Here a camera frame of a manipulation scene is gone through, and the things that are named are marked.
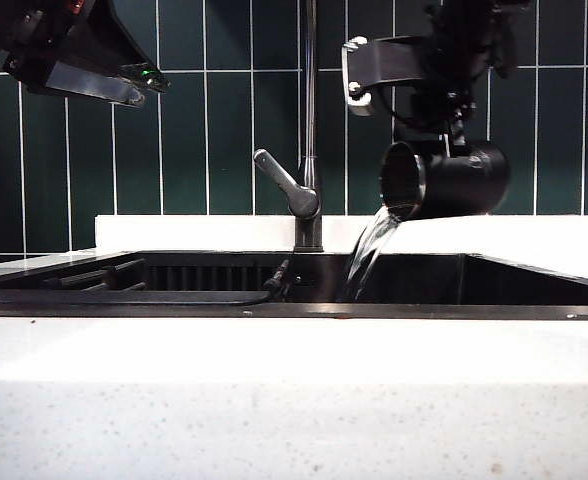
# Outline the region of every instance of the black mug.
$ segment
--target black mug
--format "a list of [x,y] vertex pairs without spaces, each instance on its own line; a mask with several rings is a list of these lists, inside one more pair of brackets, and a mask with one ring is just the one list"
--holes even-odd
[[381,197],[399,220],[480,215],[505,196],[510,170],[505,155],[486,141],[452,147],[441,141],[398,142],[385,155]]

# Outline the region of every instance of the pouring water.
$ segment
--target pouring water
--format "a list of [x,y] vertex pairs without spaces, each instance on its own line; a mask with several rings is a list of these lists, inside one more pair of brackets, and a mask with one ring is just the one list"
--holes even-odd
[[347,261],[337,302],[355,302],[359,299],[381,250],[400,224],[401,220],[390,214],[386,206],[376,213]]

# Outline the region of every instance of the black sink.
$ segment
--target black sink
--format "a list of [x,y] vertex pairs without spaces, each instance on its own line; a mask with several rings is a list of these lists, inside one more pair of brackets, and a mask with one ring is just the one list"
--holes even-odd
[[[265,282],[284,260],[279,294]],[[0,277],[3,303],[333,303],[346,255],[139,252]],[[383,255],[359,303],[588,305],[588,280],[478,255]]]

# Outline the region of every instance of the backsplash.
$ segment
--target backsplash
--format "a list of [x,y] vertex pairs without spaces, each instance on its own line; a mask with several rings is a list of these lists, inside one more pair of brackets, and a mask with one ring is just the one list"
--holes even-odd
[[[92,247],[98,214],[287,214],[251,154],[267,148],[296,170],[300,2],[115,0],[172,82],[140,110],[32,95],[2,73],[0,57],[0,258]],[[532,5],[515,27],[518,71],[476,87],[468,137],[491,138],[512,164],[497,213],[588,214],[586,2]],[[378,168],[392,130],[386,115],[347,114],[340,46],[355,35],[427,33],[426,3],[319,0],[326,214],[378,208]]]

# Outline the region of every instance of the sink basin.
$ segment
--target sink basin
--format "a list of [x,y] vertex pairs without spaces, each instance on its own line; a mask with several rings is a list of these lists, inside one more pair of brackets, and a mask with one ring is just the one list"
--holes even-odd
[[[267,300],[263,285],[284,260],[286,288],[270,300],[334,302],[347,255],[290,252],[138,252],[83,260],[0,277],[0,302],[249,305]],[[479,255],[383,255],[359,303],[588,305],[588,280]]]

